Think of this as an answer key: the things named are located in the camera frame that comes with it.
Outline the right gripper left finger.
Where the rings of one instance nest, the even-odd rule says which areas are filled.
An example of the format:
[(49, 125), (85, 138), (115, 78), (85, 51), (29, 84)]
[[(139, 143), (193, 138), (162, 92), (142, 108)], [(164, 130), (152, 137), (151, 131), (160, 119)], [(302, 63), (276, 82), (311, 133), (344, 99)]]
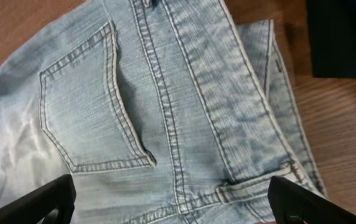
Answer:
[(69, 224), (77, 193), (70, 174), (64, 174), (0, 208), (0, 224)]

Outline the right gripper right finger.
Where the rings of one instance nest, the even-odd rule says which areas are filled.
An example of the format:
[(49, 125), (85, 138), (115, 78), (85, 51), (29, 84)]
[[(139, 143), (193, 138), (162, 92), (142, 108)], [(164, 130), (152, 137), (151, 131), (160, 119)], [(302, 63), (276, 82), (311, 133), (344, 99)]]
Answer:
[(284, 177), (272, 177), (268, 200), (277, 224), (356, 224), (356, 215)]

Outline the light blue denim shorts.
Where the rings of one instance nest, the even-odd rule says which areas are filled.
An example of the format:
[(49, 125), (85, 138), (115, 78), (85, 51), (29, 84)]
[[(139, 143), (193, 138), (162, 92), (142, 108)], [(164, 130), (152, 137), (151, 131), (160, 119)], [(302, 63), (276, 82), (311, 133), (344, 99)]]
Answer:
[(274, 22), (221, 0), (87, 1), (0, 66), (0, 208), (69, 174), (74, 223), (272, 222), (324, 196)]

